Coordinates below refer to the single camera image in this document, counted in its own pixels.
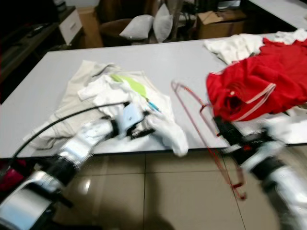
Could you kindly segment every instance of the red garment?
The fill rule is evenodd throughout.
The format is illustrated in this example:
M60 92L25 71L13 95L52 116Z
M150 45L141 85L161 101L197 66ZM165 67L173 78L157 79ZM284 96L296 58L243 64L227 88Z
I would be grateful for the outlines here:
M214 115L246 121L307 101L307 40L292 45L263 39L260 54L207 78Z

